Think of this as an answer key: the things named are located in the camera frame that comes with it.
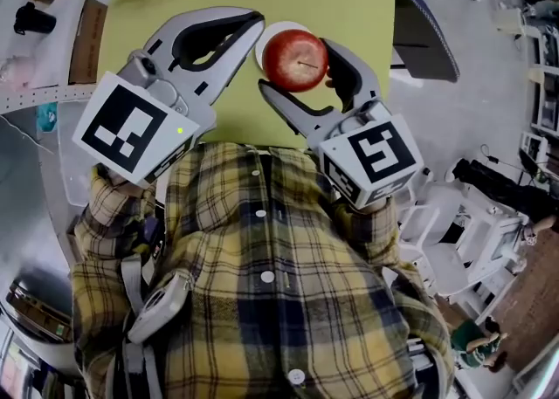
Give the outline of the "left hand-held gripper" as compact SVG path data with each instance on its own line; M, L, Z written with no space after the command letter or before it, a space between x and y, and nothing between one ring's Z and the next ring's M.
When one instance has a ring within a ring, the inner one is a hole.
M153 183L216 126L210 105L229 85L265 25L260 12L239 7L210 7L172 17L148 40L145 52L132 52L118 73L103 75L72 141L126 181ZM184 96L155 62L186 85ZM203 102L187 102L195 98Z

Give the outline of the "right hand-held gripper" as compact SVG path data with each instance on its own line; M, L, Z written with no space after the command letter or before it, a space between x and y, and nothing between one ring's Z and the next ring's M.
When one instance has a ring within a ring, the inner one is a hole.
M332 106L313 109L265 79L258 87L273 111L296 134L307 137L323 174L360 210L405 188L424 160L404 117L375 100L380 85L369 65L345 46L321 41L328 53L331 87L349 113Z

